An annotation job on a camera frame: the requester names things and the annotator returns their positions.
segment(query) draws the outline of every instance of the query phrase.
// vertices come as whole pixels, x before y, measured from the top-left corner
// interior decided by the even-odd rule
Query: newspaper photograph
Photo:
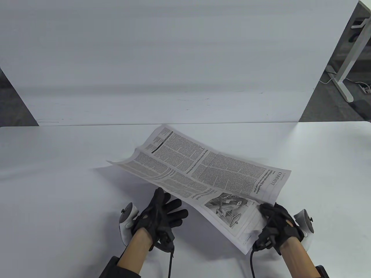
[[[250,201],[243,197],[222,193],[218,197],[209,200],[204,206],[216,214],[228,229],[236,229],[241,226],[241,217],[247,211]]]

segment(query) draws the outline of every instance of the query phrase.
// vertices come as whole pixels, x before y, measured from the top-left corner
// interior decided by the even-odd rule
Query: newspaper
[[[244,254],[265,226],[258,205],[274,204],[291,173],[218,152],[168,125],[129,159],[110,163],[193,206]]]

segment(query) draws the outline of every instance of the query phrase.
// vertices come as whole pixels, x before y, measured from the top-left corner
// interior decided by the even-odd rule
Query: white vr controller
[[[308,251],[314,235],[314,229],[312,226],[313,219],[309,218],[306,209],[303,209],[298,214],[294,215],[294,219],[299,225],[299,228],[303,231],[304,239],[302,240],[302,245],[306,251]]]
[[[133,203],[129,203],[121,212],[122,214],[119,220],[121,239],[124,245],[128,246],[132,238],[130,228],[133,226],[134,218],[137,217],[139,210],[134,206]],[[313,219],[309,218],[305,209],[298,214],[295,214],[294,219],[304,233],[304,239],[301,243],[304,249],[308,251],[314,235],[314,229],[312,226]]]

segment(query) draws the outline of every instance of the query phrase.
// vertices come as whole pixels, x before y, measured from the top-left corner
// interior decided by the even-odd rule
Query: black glove
[[[174,250],[174,235],[172,228],[182,225],[184,218],[188,216],[188,211],[182,209],[177,212],[169,213],[182,205],[179,199],[172,200],[169,193],[165,193],[162,188],[157,188],[148,207],[138,216],[131,228],[134,235],[140,228],[145,228],[152,237],[153,245],[150,251],[156,246],[165,252]]]
[[[283,206],[277,203],[274,206],[264,203],[259,206],[259,211],[267,218],[267,224],[253,245],[254,251],[274,247],[277,253],[281,255],[279,248],[290,237],[294,236],[299,241],[303,240],[302,230]]]

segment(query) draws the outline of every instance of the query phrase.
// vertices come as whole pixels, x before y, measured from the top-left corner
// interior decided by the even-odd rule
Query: white table
[[[362,0],[359,3],[371,13],[371,0]],[[339,92],[347,102],[353,102],[354,98],[349,92],[348,88],[344,85],[343,81],[346,79],[348,73],[352,69],[355,61],[357,61],[360,56],[363,48],[366,46],[367,42],[371,38],[371,17],[365,19],[363,22],[363,29],[355,41],[354,45],[350,49],[347,57],[345,58],[343,64],[341,65],[337,74],[332,66],[327,66],[326,71],[330,78],[332,78],[333,83],[338,88]]]
[[[1,276],[97,278],[123,250],[120,210],[129,201],[143,209],[155,189],[105,160],[130,156],[156,127],[1,128]],[[291,169],[278,202],[291,214],[306,208],[313,217],[313,262],[324,265],[330,277],[371,276],[370,123],[174,127],[220,151]],[[251,277],[248,257],[189,210],[174,229],[172,276]],[[141,275],[166,277],[168,263],[168,254],[154,250]],[[289,277],[272,251],[254,255],[254,267],[257,278]]]

